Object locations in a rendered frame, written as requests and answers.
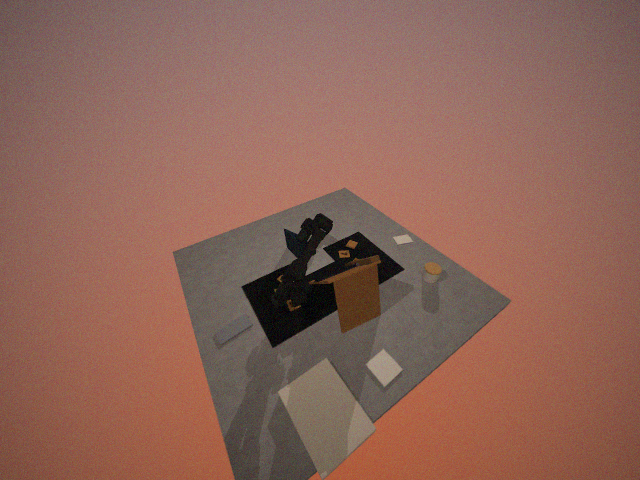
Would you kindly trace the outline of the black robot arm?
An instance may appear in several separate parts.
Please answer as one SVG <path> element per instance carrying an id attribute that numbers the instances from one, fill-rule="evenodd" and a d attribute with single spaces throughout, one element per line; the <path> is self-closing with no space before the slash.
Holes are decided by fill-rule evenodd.
<path id="1" fill-rule="evenodd" d="M 302 281 L 304 280 L 306 275 L 305 272 L 307 271 L 307 263 L 312 257 L 319 243 L 332 230 L 332 223 L 333 221 L 322 213 L 317 214 L 314 220 L 308 218 L 302 223 L 302 229 L 297 236 L 295 235 L 295 237 L 299 241 L 305 243 L 306 246 L 301 252 L 300 256 L 297 259 L 293 260 L 292 263 L 288 265 L 285 272 L 282 274 L 280 279 L 282 282 L 279 283 L 277 290 L 273 296 L 273 298 L 277 302 L 286 303 L 288 297 L 289 299 L 291 299 L 293 307 L 297 307 L 306 302 L 306 293 L 301 292 L 297 287 L 300 286 Z M 310 240 L 308 241 L 309 238 Z M 298 281 L 298 283 L 296 283 L 296 281 Z M 292 292 L 292 288 L 295 288 L 296 290 Z"/>

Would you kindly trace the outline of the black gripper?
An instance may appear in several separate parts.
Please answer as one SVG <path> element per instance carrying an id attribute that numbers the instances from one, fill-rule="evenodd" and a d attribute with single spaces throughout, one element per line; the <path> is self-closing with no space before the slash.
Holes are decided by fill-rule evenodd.
<path id="1" fill-rule="evenodd" d="M 299 288 L 301 292 L 306 293 L 306 294 L 312 292 L 312 287 L 310 286 L 310 284 L 309 284 L 309 282 L 307 280 L 302 281 L 301 285 L 298 286 L 297 288 Z M 292 288 L 291 291 L 293 292 L 295 290 L 296 290 L 295 288 Z M 278 307 L 283 306 L 283 305 L 285 305 L 288 308 L 287 302 L 286 303 L 279 303 L 273 298 L 273 296 L 274 296 L 274 294 L 270 296 L 270 300 L 271 300 L 274 308 L 278 308 Z"/>

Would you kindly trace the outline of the small beige jar with tan lid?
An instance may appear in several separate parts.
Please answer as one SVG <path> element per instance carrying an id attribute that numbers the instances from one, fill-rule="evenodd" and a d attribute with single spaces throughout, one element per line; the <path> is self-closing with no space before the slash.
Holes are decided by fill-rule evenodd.
<path id="1" fill-rule="evenodd" d="M 436 263 L 429 262 L 424 267 L 422 278 L 426 282 L 435 283 L 438 280 L 440 273 L 441 267 Z"/>

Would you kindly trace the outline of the grey flat bar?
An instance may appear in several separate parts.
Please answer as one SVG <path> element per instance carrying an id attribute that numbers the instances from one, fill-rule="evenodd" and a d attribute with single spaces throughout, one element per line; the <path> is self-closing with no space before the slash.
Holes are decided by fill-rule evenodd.
<path id="1" fill-rule="evenodd" d="M 231 340 L 231 338 L 241 334 L 251 326 L 253 326 L 252 323 L 250 322 L 246 314 L 244 314 L 241 317 L 229 323 L 228 325 L 226 325 L 224 328 L 222 329 L 220 328 L 219 330 L 217 330 L 215 334 L 220 344 L 223 345 L 229 340 Z"/>

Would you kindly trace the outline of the beige flat rectangular slab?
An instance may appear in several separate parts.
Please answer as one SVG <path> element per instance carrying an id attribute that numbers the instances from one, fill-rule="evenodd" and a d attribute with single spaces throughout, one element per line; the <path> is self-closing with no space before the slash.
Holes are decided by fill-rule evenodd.
<path id="1" fill-rule="evenodd" d="M 278 395 L 321 480 L 376 431 L 327 357 Z"/>

